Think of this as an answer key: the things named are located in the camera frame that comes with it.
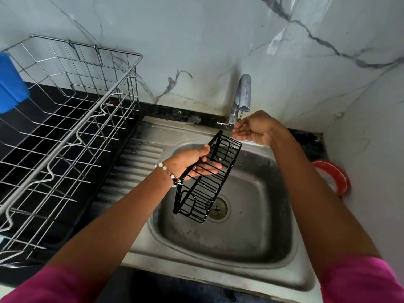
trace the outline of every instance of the faucet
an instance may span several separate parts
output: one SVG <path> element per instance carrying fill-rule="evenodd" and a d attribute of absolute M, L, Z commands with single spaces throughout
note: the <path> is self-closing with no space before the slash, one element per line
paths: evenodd
<path fill-rule="evenodd" d="M 243 74 L 238 81 L 237 90 L 235 91 L 235 97 L 231 112 L 229 115 L 229 121 L 227 122 L 227 128 L 229 130 L 234 129 L 234 125 L 237 122 L 238 112 L 249 112 L 251 104 L 251 76 L 249 74 Z"/>

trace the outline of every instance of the woman's left hand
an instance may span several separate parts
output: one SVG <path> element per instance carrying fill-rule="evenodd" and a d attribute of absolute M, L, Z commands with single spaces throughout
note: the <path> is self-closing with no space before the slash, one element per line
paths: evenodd
<path fill-rule="evenodd" d="M 187 167 L 193 165 L 199 159 L 202 162 L 206 162 L 206 155 L 209 154 L 210 147 L 205 145 L 202 149 L 185 149 L 171 158 L 164 161 L 164 165 L 178 178 L 185 172 Z M 189 180 L 190 177 L 197 177 L 199 175 L 211 175 L 218 173 L 218 169 L 221 169 L 222 165 L 216 162 L 199 163 L 195 166 L 195 169 L 188 173 L 185 180 Z"/>

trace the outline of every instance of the black wire basket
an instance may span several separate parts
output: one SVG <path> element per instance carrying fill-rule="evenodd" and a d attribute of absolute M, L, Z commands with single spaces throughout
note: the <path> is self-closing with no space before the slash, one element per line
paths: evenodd
<path fill-rule="evenodd" d="M 210 152 L 206 156 L 207 161 L 204 163 L 199 161 L 189 166 L 181 175 L 180 180 L 183 185 L 177 186 L 174 202 L 174 214 L 183 214 L 199 223 L 205 221 L 220 189 L 229 176 L 240 152 L 241 142 L 224 136 L 223 131 L 220 130 L 209 142 L 209 146 Z M 222 168 L 216 168 L 211 164 L 212 162 L 222 164 Z M 217 173 L 215 174 L 206 169 L 206 164 L 211 166 L 211 170 L 216 169 Z M 210 175 L 202 175 L 194 170 L 198 176 L 189 176 L 188 173 L 195 169 L 195 166 L 208 171 Z M 186 176 L 190 177 L 190 179 L 184 181 Z"/>

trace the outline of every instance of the stainless steel sink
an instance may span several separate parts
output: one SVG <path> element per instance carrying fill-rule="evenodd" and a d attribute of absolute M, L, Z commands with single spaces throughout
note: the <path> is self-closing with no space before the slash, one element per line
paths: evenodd
<path fill-rule="evenodd" d="M 145 117 L 101 188 L 95 215 L 134 188 L 156 163 L 181 148 L 209 142 L 217 131 Z M 172 189 L 156 208 L 123 265 L 281 301 L 322 302 L 269 147 L 243 142 L 203 224 L 173 214 L 174 196 Z"/>
<path fill-rule="evenodd" d="M 175 152 L 194 144 L 181 145 Z M 292 246 L 292 215 L 276 162 L 241 149 L 205 222 L 173 214 L 175 189 L 153 215 L 162 237 L 184 249 L 217 259 L 276 263 Z"/>

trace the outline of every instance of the backsplash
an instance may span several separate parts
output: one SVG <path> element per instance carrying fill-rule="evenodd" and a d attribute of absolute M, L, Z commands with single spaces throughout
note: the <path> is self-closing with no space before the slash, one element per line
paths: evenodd
<path fill-rule="evenodd" d="M 0 49 L 31 34 L 142 53 L 140 100 L 323 132 L 404 62 L 404 0 L 0 0 Z"/>

